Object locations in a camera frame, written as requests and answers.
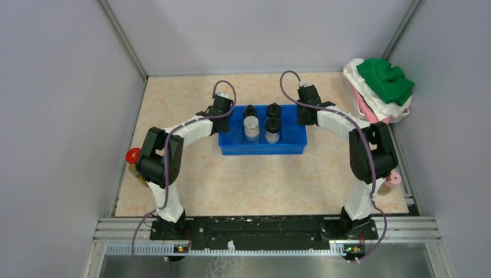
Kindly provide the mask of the blue plastic divided bin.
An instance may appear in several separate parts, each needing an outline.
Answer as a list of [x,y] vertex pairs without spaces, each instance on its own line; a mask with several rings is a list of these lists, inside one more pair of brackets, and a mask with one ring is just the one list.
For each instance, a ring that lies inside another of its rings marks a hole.
[[259,120],[259,141],[249,142],[244,133],[245,105],[238,105],[230,117],[230,131],[218,136],[218,145],[223,155],[299,155],[307,145],[304,126],[296,122],[296,106],[281,105],[281,128],[279,141],[270,144],[266,141],[266,105],[256,105]]

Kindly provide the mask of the silver cap white bead jar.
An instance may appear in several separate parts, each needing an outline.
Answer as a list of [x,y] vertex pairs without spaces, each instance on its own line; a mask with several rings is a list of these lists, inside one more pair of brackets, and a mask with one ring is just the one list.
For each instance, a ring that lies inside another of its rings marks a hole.
[[247,143],[259,143],[259,119],[256,116],[247,116],[243,120],[244,139]]

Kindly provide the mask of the black pourer cap grain jar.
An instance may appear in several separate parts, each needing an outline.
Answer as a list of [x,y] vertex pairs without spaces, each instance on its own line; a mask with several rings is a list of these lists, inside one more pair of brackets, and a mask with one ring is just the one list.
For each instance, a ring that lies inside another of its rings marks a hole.
[[278,105],[277,103],[269,104],[266,107],[266,118],[267,119],[271,119],[271,118],[280,119],[281,113],[282,113],[281,106]]

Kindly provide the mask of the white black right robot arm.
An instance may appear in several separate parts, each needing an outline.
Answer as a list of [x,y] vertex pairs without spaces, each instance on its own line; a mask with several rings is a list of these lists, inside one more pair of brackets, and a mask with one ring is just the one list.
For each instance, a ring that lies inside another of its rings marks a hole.
[[350,116],[332,102],[323,102],[313,84],[299,85],[297,123],[326,128],[349,143],[349,164],[356,178],[352,194],[340,213],[339,230],[356,238],[372,214],[375,195],[398,166],[389,127]]

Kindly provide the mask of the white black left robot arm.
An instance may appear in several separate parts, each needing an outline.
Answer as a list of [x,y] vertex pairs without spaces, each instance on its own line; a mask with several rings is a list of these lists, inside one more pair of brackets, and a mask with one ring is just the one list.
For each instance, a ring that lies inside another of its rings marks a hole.
[[229,119],[234,101],[223,92],[213,97],[213,104],[189,120],[173,127],[148,130],[138,155],[136,169],[149,185],[156,202],[153,212],[165,221],[163,230],[171,239],[183,237],[185,223],[180,220],[184,208],[180,203],[176,181],[181,169],[184,148],[203,138],[230,130]]

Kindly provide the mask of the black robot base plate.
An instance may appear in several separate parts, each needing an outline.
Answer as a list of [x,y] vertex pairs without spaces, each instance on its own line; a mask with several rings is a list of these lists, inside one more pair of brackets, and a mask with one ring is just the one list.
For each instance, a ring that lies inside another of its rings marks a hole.
[[376,240],[378,229],[370,217],[350,224],[340,215],[233,215],[181,217],[176,224],[155,219],[151,240],[195,240],[219,235],[307,235],[331,240]]

